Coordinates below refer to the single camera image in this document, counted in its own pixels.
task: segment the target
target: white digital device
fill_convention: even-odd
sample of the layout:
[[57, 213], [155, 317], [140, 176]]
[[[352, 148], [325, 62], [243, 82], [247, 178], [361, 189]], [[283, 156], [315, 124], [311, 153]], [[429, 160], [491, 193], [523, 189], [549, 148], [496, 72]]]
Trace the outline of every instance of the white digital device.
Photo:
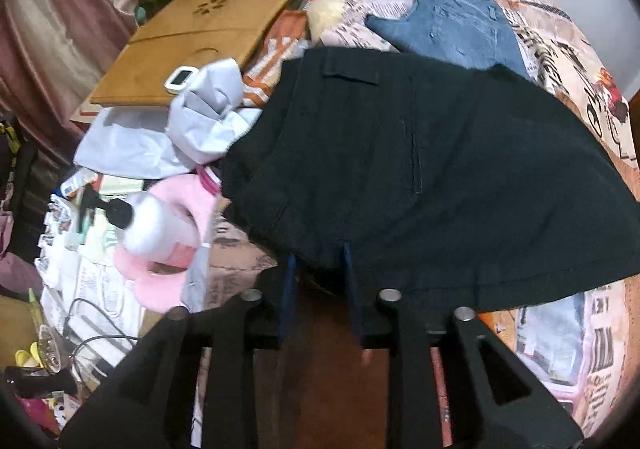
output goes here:
[[197, 72], [198, 69], [195, 66], [179, 66], [169, 75], [169, 78], [164, 83], [164, 87], [169, 93], [177, 95], [185, 89], [191, 77]]

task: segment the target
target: patterned bedsheet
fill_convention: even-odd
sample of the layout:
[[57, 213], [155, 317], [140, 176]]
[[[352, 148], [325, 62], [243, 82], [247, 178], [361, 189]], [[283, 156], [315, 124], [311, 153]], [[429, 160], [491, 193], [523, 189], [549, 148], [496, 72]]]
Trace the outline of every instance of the patterned bedsheet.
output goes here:
[[[587, 37], [570, 15], [551, 0], [495, 1], [519, 37], [531, 77], [584, 121], [636, 198], [640, 198], [628, 104]], [[313, 0], [303, 0], [298, 8], [304, 13], [310, 3]], [[340, 22], [324, 30], [320, 41], [325, 45], [393, 51], [391, 44], [364, 26], [364, 17], [373, 13], [398, 18], [412, 3], [413, 0], [344, 0]], [[266, 46], [256, 62], [260, 64], [262, 60], [262, 64], [269, 65], [271, 80], [267, 86], [256, 88], [255, 78], [259, 75], [255, 71], [253, 76], [245, 76], [247, 84], [254, 83], [246, 92], [259, 91], [257, 103], [267, 101], [278, 80], [280, 63], [287, 56], [287, 52], [278, 54], [278, 50], [286, 48], [283, 43], [289, 45], [294, 38], [302, 39], [302, 33], [297, 26], [294, 36], [271, 37], [271, 47]], [[636, 276], [555, 303], [488, 313], [482, 318], [588, 436], [606, 419], [638, 372], [639, 314], [640, 279]]]

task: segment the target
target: paw print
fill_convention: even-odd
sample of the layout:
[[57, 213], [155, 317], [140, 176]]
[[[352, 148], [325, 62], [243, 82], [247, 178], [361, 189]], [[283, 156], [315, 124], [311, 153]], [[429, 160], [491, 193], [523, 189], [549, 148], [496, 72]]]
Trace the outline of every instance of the paw print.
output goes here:
[[206, 3], [200, 3], [196, 10], [193, 11], [194, 14], [206, 15], [210, 13], [212, 10], [217, 10], [226, 5], [226, 0], [209, 0]]

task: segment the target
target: denim pocket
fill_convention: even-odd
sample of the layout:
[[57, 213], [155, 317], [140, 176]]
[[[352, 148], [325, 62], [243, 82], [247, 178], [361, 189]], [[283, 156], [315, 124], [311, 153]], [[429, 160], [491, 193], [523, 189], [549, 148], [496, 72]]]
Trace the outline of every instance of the denim pocket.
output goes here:
[[435, 59], [479, 70], [496, 63], [497, 29], [488, 19], [435, 6], [430, 38]]

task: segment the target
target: pink label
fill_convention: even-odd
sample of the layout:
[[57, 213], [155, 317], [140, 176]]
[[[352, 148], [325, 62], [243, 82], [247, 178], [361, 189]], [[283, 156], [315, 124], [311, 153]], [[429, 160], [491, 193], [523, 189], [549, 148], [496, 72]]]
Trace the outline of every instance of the pink label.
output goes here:
[[193, 247], [176, 243], [171, 254], [169, 254], [162, 263], [170, 265], [171, 267], [177, 267], [178, 269], [186, 269], [191, 264], [195, 254], [196, 249]]

